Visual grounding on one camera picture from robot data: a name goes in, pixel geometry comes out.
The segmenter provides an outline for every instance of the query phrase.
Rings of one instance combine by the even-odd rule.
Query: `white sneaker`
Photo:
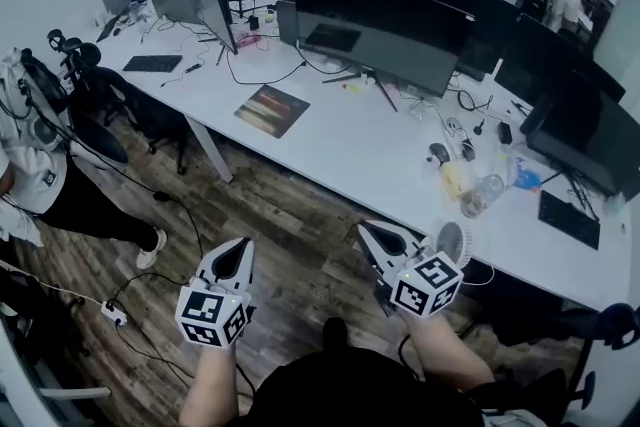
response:
[[[148,269],[158,259],[158,253],[162,250],[162,248],[167,243],[167,232],[164,230],[155,229],[158,234],[158,244],[153,249],[153,251],[143,251],[142,249],[138,253],[138,257],[136,258],[136,267],[138,269]]]

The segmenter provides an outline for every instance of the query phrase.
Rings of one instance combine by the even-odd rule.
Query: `computer mouse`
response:
[[[451,157],[449,157],[449,152],[445,148],[444,144],[433,143],[429,146],[429,150],[431,151],[431,155],[435,155],[435,157],[440,161],[440,165],[445,162],[451,161]]]

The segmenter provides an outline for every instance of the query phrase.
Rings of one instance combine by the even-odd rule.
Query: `water bottle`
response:
[[[498,175],[485,176],[473,189],[460,196],[462,213],[472,219],[489,208],[504,192],[504,182]]]
[[[147,14],[138,2],[129,4],[129,18],[137,25],[140,34],[147,32],[149,28]]]

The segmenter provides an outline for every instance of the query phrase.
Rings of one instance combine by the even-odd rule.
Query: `black and white marker cube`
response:
[[[391,302],[419,317],[429,317],[450,304],[463,274],[443,252],[400,270]]]
[[[190,343],[225,349],[247,325],[243,298],[191,287],[182,287],[176,322]]]

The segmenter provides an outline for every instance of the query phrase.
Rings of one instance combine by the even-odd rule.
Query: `keyboard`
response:
[[[180,61],[181,55],[137,55],[131,58],[123,71],[170,73]]]
[[[100,36],[98,36],[96,43],[100,43],[103,39],[109,37],[109,34],[111,34],[111,31],[115,27],[117,21],[118,21],[118,17],[114,16],[111,20],[107,22],[107,25],[105,25],[104,29],[102,29]]]
[[[600,223],[546,191],[540,193],[538,219],[570,237],[598,250]]]

